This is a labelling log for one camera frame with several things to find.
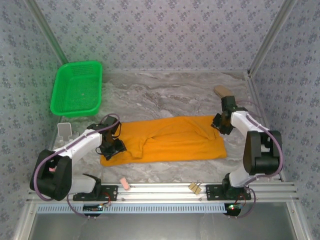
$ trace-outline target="orange cloth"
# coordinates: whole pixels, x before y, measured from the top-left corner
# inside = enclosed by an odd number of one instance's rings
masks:
[[[128,163],[208,160],[227,156],[224,140],[211,127],[213,116],[177,116],[150,121],[123,122],[119,139],[126,151],[103,166]]]

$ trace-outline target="patterned wallpaper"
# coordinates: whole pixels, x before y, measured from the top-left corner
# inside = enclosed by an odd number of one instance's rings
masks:
[[[56,56],[23,0],[0,1],[0,239],[11,239],[39,152],[57,118]]]
[[[246,70],[283,0],[36,0],[70,62]]]
[[[272,128],[282,132],[285,175],[320,239],[319,0],[297,3],[254,79]]]

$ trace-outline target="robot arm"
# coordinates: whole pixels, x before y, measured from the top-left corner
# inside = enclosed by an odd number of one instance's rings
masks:
[[[104,123],[88,126],[83,134],[65,146],[55,151],[43,150],[38,156],[30,181],[30,188],[35,190],[34,177],[38,166],[44,159],[52,156],[39,168],[37,174],[36,184],[41,194],[57,201],[64,199],[68,194],[100,194],[101,180],[99,178],[89,174],[74,175],[72,169],[91,150],[100,148],[101,154],[107,160],[126,150],[124,143],[113,137],[121,124],[120,122],[116,124],[116,122],[116,118],[108,116]]]
[[[234,96],[221,99],[222,114],[217,114],[212,127],[221,134],[229,135],[233,128],[237,128],[245,137],[243,165],[226,175],[224,181],[227,188],[242,188],[257,174],[270,175],[276,172],[280,164],[280,153],[274,141],[268,136],[269,132],[281,146],[279,131],[270,131],[254,120],[244,107],[236,105]]]

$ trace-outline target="green plastic basket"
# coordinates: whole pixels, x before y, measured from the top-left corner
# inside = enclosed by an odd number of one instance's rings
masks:
[[[98,61],[64,64],[55,77],[50,109],[58,116],[96,115],[101,104],[102,65]]]

